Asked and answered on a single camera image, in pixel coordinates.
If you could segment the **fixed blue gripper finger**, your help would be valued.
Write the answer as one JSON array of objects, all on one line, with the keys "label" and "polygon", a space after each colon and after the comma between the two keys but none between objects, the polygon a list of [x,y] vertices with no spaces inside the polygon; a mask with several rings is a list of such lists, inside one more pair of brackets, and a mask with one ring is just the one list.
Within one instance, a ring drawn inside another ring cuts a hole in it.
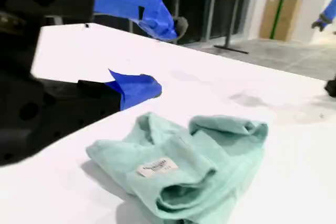
[{"label": "fixed blue gripper finger", "polygon": [[162,93],[162,86],[146,74],[110,71],[109,82],[76,83],[42,79],[41,104],[34,106],[34,151],[110,115],[136,106]]},{"label": "fixed blue gripper finger", "polygon": [[319,31],[324,31],[324,29],[332,24],[335,19],[335,12],[323,12],[319,15]]}]

